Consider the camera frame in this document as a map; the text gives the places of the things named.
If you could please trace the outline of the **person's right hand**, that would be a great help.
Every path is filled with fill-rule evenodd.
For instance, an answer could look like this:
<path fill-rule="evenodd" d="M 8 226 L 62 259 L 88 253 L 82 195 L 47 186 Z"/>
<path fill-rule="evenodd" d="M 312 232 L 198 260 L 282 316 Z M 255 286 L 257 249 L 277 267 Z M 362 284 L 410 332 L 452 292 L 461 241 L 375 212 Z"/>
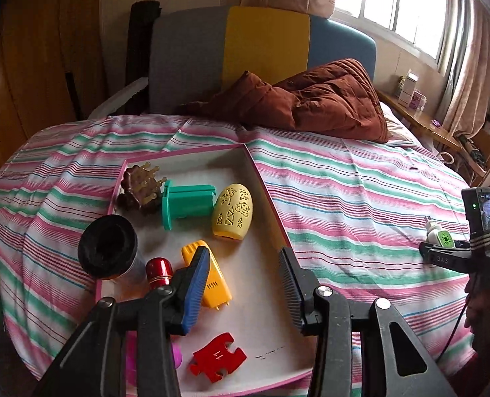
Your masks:
<path fill-rule="evenodd" d="M 478 274 L 469 275 L 465 292 L 467 294 L 466 319 L 464 328 L 474 335 L 472 347 L 478 354 L 490 351 L 490 286 L 483 287 L 477 282 Z"/>

